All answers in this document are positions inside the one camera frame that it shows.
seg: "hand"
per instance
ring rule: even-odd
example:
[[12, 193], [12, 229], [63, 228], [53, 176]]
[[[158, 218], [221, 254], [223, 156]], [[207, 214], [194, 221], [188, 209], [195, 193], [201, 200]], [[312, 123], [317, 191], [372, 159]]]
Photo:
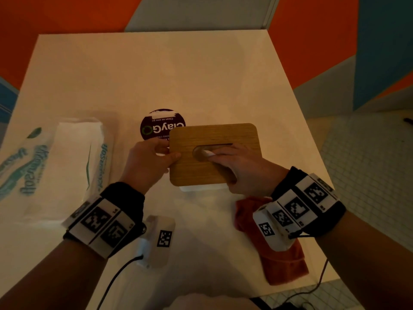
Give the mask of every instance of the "hand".
[[227, 183], [232, 193], [255, 197], [270, 196], [289, 171], [236, 143], [212, 152], [216, 155], [208, 160], [229, 167], [237, 177], [235, 183]]
[[181, 154], [169, 153], [169, 141], [151, 138], [138, 142], [129, 152], [125, 169], [119, 181], [124, 182], [142, 194], [148, 192], [168, 167], [179, 160]]

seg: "transparent plastic wrapper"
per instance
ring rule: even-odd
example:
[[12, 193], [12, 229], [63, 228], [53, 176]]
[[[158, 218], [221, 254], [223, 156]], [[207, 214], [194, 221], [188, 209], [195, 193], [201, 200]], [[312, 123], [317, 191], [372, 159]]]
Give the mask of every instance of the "transparent plastic wrapper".
[[33, 130], [0, 164], [0, 208], [15, 216], [0, 220], [60, 224], [108, 185], [112, 149], [113, 135], [94, 118]]

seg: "wooden tissue box cover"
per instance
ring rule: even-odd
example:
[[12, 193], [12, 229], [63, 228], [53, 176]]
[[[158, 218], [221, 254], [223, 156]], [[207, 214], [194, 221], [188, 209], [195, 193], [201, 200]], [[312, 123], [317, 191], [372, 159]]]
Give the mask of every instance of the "wooden tissue box cover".
[[258, 133], [251, 123], [176, 127], [169, 134], [170, 152], [182, 157], [170, 167], [170, 181], [175, 186], [226, 183], [235, 180], [230, 169], [193, 157], [197, 146], [240, 143], [261, 155]]

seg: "multicolored geometric wall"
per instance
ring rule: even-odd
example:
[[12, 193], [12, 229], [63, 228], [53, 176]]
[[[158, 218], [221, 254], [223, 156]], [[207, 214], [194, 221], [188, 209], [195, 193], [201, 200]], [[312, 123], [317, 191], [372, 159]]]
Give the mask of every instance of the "multicolored geometric wall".
[[38, 34], [269, 26], [305, 117], [413, 107], [411, 8], [413, 0], [1, 0], [0, 88], [20, 89]]

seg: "wrist-mounted device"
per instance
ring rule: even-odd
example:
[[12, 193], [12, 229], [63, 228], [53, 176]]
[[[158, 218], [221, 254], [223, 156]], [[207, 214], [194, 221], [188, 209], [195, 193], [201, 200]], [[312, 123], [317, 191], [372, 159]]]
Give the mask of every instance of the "wrist-mounted device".
[[302, 232], [318, 237], [329, 232], [346, 212], [333, 188], [315, 174], [292, 167], [271, 194], [273, 201], [253, 217], [267, 243], [285, 251]]
[[142, 223], [145, 196], [126, 183], [109, 185], [70, 215], [64, 239], [80, 241], [104, 258], [145, 233]]

